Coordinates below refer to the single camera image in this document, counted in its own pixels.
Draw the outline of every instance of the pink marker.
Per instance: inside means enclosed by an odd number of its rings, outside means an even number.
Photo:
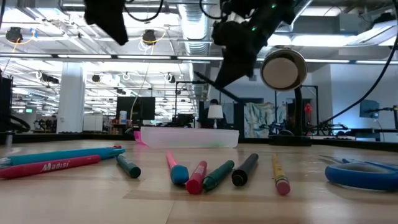
[[[10,166],[0,169],[0,178],[16,178],[28,175],[41,174],[56,170],[62,170],[72,167],[85,166],[97,163],[101,160],[99,155],[75,157],[71,159],[59,159],[56,161],[36,162],[32,164],[23,164]]]
[[[185,166],[178,165],[170,151],[167,151],[166,158],[173,184],[184,184],[189,178],[188,169]]]
[[[203,178],[205,178],[206,175],[206,168],[207,168],[207,162],[206,161],[201,161],[191,177],[189,178],[188,182],[185,184],[186,190],[190,194],[200,194],[202,191],[202,182]]]

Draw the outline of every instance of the column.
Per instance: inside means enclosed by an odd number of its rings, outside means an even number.
[[[61,76],[57,133],[83,131],[86,74],[83,64],[64,62]]]

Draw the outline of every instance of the marker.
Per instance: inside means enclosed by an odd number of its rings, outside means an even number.
[[[188,181],[188,169],[185,166],[178,165],[170,151],[166,152],[166,158],[170,167],[170,178],[172,179],[173,184],[184,184]]]
[[[67,151],[44,152],[29,155],[9,156],[0,159],[2,166],[18,166],[36,162],[54,161],[59,159],[70,159],[83,156],[99,155],[101,159],[109,159],[124,153],[124,148],[120,146],[102,147],[94,149],[76,149]]]
[[[18,166],[10,166],[0,169],[0,178],[16,178],[28,175],[41,174],[56,170],[68,169],[72,167],[85,166],[97,163],[101,160],[100,156],[85,156],[71,159],[60,159],[56,161],[36,162]]]
[[[272,155],[272,166],[274,168],[275,187],[280,195],[287,195],[290,192],[290,184],[282,166],[279,163],[278,155]]]
[[[137,178],[141,175],[141,169],[131,161],[127,160],[124,155],[118,155],[116,161],[123,170],[132,178]]]
[[[188,182],[185,184],[185,188],[190,194],[201,193],[201,184],[203,182],[204,176],[206,175],[206,168],[207,162],[201,161],[195,171],[193,171],[193,174],[189,178]]]
[[[219,168],[215,169],[211,174],[203,179],[203,190],[209,191],[217,187],[221,181],[232,171],[234,161],[226,161]]]
[[[246,182],[248,181],[248,175],[258,159],[259,155],[253,153],[244,161],[244,163],[240,167],[234,170],[234,172],[232,173],[232,183],[235,186],[243,186],[246,184]]]

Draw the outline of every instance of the blue pen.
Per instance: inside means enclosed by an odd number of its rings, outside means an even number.
[[[398,189],[398,169],[395,165],[354,159],[342,159],[342,162],[325,169],[330,182],[371,190]]]
[[[75,157],[99,155],[101,159],[109,159],[124,153],[121,147],[102,147],[94,149],[76,149],[67,151],[44,152],[29,155],[9,156],[0,159],[0,167],[31,164],[35,162],[54,161]]]

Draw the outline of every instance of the wooden table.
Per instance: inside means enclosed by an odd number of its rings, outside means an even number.
[[[240,144],[236,149],[173,149],[192,172],[201,160],[208,172],[228,159],[236,166],[253,152],[259,163],[249,182],[237,188],[229,176],[217,189],[189,195],[169,177],[165,149],[132,141],[62,141],[15,144],[13,154],[122,145],[141,169],[130,179],[114,159],[14,180],[0,180],[1,223],[398,223],[398,194],[347,189],[327,182],[318,155],[397,163],[393,152],[331,146],[277,147]],[[277,152],[292,191],[278,196],[271,155]]]

